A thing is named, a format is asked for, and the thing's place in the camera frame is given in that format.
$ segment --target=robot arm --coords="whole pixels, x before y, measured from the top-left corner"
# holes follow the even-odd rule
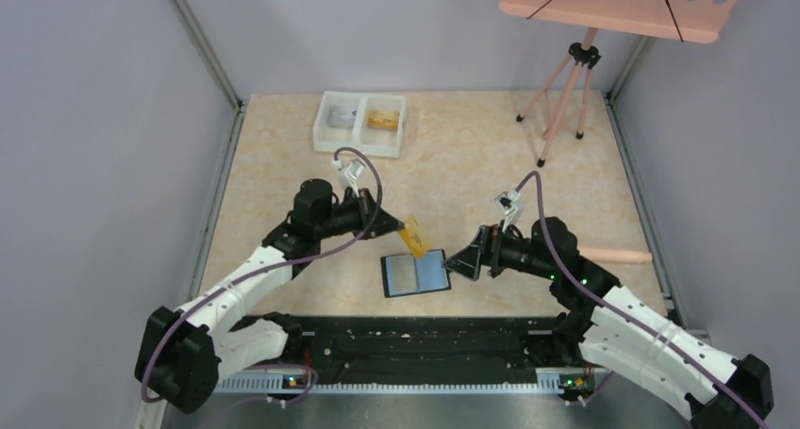
[[[260,319],[244,328],[231,329],[266,294],[291,281],[311,262],[291,261],[321,257],[323,239],[356,235],[367,224],[369,230],[361,239],[377,238],[403,227],[378,206],[367,189],[357,187],[356,179],[363,170],[359,161],[338,165],[345,187],[341,200],[327,181],[304,182],[294,196],[287,219],[264,238],[238,269],[176,310],[161,307],[151,314],[136,363],[138,380],[143,379],[147,363],[167,330],[181,315],[202,305],[169,337],[148,382],[150,389],[184,413],[196,410],[220,380],[283,353],[289,335],[286,323],[280,319]]]
[[[446,269],[471,280],[479,278],[481,266],[490,268],[491,277],[509,268],[550,280],[551,294],[570,310],[558,316],[553,333],[559,344],[556,351],[566,365],[591,362],[617,371],[671,405],[695,428],[758,427],[705,375],[669,349],[661,337],[654,337],[607,307],[597,305],[574,286],[552,258],[543,241],[540,222],[534,223],[528,239],[512,234],[519,233],[516,228],[504,229],[508,214],[518,212],[505,207],[514,205],[510,199],[500,201],[498,197],[497,201],[504,206],[504,223],[481,226],[470,245],[445,261]],[[737,359],[714,349],[668,321],[642,303],[617,277],[583,257],[577,250],[575,235],[564,222],[554,217],[546,222],[559,257],[584,287],[698,359],[761,418],[769,414],[773,396],[766,364],[753,355]]]

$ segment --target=beige table surface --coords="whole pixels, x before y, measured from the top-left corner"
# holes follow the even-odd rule
[[[511,190],[536,167],[542,149],[543,101],[522,124],[515,117],[528,91],[400,93],[408,98],[405,142],[399,159],[376,158],[384,183],[383,206],[404,220],[413,214],[452,254],[473,239],[481,224],[502,214],[492,198]],[[208,256],[202,291],[236,269],[292,208],[292,198],[309,178],[327,179],[338,189],[329,153],[315,153],[311,127],[321,94],[254,95],[234,156]],[[555,100],[558,94],[551,94]],[[573,95],[567,116],[577,110]],[[599,91],[592,94],[586,137],[575,139],[576,119],[559,133],[542,168],[544,204],[577,235],[580,244],[644,250],[647,247],[625,170]],[[361,185],[374,189],[365,172]],[[527,209],[520,221],[529,235],[537,215],[534,186],[523,191]],[[323,250],[346,241],[323,242]],[[451,274],[452,289],[384,298],[380,257],[407,253],[396,234],[358,242],[316,261],[275,289],[253,314],[354,316],[552,316],[563,308],[551,297],[550,282],[515,271],[477,282]],[[645,303],[664,312],[654,268],[602,264]]]

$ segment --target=metal corner post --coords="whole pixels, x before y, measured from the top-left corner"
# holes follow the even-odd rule
[[[223,91],[230,105],[234,109],[238,109],[242,106],[242,99],[237,95],[236,90],[234,90],[233,84],[231,84],[230,79],[225,73],[225,68],[223,68],[222,63],[214,53],[214,49],[211,47],[206,34],[203,33],[203,29],[197,22],[197,18],[194,16],[189,3],[187,3],[186,0],[169,1],[175,9],[180,23],[183,24],[187,34],[189,34],[189,37],[192,39],[194,47],[197,48],[200,58],[202,58],[203,62],[206,64],[208,73],[211,74],[217,86]]]

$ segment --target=yellow card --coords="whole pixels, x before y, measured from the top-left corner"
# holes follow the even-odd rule
[[[400,231],[400,238],[406,243],[411,254],[417,259],[423,257],[431,248],[430,237],[420,227],[413,216],[408,217],[405,222],[405,227]]]

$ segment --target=white wall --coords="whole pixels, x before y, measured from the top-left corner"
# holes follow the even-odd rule
[[[0,0],[0,427],[133,427],[230,122],[167,0]]]
[[[714,44],[658,41],[619,101],[685,313],[772,369],[797,427],[797,0],[741,0]]]
[[[585,28],[510,17],[499,1],[189,0],[244,96],[539,88]],[[635,40],[600,32],[596,88],[610,89]]]

